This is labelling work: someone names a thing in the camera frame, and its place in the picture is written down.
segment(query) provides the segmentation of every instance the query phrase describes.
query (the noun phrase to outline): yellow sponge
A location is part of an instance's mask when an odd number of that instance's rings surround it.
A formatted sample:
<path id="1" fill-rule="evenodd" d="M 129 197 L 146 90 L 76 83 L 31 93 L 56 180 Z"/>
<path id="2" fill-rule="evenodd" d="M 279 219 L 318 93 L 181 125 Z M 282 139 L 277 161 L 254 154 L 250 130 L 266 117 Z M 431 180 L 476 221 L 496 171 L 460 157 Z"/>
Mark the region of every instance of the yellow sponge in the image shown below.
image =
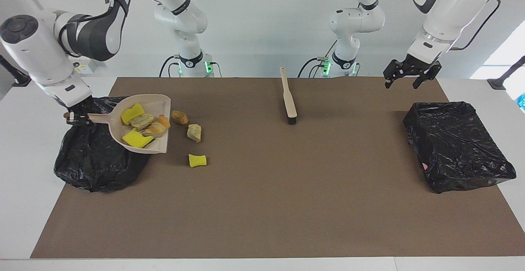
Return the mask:
<path id="1" fill-rule="evenodd" d="M 208 165 L 206 162 L 206 155 L 195 156 L 189 155 L 189 166 L 195 168 L 196 166 Z"/>
<path id="2" fill-rule="evenodd" d="M 122 121 L 124 122 L 125 125 L 130 125 L 130 121 L 133 118 L 139 117 L 139 116 L 143 115 L 144 113 L 145 112 L 144 112 L 144 109 L 142 108 L 142 105 L 137 103 L 137 104 L 135 104 L 135 106 L 124 110 L 124 112 L 122 112 L 120 117 L 122 118 Z"/>
<path id="3" fill-rule="evenodd" d="M 133 131 L 122 137 L 122 140 L 129 144 L 129 146 L 135 148 L 144 148 L 144 146 L 148 145 L 153 139 L 153 136 L 144 137 L 141 133 L 137 132 L 136 129 L 133 129 Z"/>

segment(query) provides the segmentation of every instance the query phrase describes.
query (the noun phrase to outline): dustpan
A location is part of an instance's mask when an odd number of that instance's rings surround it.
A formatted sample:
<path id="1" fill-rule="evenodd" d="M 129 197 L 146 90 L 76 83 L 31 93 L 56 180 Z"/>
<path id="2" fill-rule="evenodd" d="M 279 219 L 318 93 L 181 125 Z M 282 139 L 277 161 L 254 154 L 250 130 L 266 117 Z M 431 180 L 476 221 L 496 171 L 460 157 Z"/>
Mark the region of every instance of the dustpan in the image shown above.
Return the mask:
<path id="1" fill-rule="evenodd" d="M 133 107 L 136 103 L 142 105 L 144 112 L 152 114 L 155 117 L 164 115 L 169 118 L 169 112 L 171 110 L 171 99 L 165 95 L 135 95 L 127 97 L 120 101 L 110 114 L 88 114 L 89 119 L 94 123 L 106 123 L 109 125 L 109 132 L 112 138 L 124 148 L 131 152 L 142 153 L 145 155 L 154 155 L 159 153 L 166 153 L 167 150 L 167 139 L 169 130 L 161 137 L 156 138 L 153 142 L 149 143 L 145 148 L 135 148 L 129 146 L 122 140 L 122 137 L 129 133 L 133 127 L 125 125 L 120 118 L 120 115 L 124 110 Z"/>

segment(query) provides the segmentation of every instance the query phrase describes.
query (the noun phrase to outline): black plastic bag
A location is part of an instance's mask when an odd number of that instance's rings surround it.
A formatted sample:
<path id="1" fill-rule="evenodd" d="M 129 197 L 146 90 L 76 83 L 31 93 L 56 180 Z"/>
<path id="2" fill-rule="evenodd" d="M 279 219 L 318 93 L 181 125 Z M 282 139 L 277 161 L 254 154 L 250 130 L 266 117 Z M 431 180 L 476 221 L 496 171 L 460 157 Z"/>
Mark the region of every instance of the black plastic bag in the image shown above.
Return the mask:
<path id="1" fill-rule="evenodd" d="M 403 123 L 426 182 L 437 193 L 516 178 L 516 170 L 468 103 L 415 103 Z"/>
<path id="2" fill-rule="evenodd" d="M 108 114 L 125 97 L 94 98 L 88 113 Z M 55 162 L 55 174 L 64 182 L 90 192 L 107 192 L 131 185 L 150 155 L 126 150 L 105 124 L 73 126 L 64 136 Z"/>

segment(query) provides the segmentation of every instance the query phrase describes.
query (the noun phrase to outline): white table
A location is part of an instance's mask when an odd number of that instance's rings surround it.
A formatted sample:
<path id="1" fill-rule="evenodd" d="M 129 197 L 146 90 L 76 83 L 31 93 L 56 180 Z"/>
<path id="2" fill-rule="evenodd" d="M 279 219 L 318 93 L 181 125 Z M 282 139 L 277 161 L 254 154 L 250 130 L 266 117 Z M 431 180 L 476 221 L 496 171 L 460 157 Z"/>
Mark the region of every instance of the white table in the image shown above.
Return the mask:
<path id="1" fill-rule="evenodd" d="M 94 96 L 109 94 L 116 78 L 86 78 Z M 525 228 L 525 114 L 504 91 L 480 80 L 440 79 L 450 101 L 466 101 L 477 110 L 487 130 L 518 178 L 499 185 Z M 35 84 L 13 88 L 0 101 L 0 270 L 324 270 L 324 271 L 517 271 L 525 257 L 488 258 L 315 258 L 252 260 L 29 260 L 64 182 L 53 174 L 60 141 L 69 126 L 64 109 Z"/>

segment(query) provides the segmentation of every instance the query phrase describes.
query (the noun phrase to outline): brown mat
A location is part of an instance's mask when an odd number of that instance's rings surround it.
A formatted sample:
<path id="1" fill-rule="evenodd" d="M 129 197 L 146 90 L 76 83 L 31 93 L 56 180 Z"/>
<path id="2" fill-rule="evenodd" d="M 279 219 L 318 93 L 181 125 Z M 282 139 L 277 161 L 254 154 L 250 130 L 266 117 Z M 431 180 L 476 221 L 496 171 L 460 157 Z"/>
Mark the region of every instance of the brown mat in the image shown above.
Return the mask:
<path id="1" fill-rule="evenodd" d="M 203 126 L 174 126 L 137 183 L 65 186 L 32 258 L 518 256 L 525 234 L 497 187 L 432 193 L 402 119 L 447 101 L 437 82 L 381 78 L 119 78 L 112 96 L 163 93 Z M 188 153 L 207 155 L 190 169 Z"/>

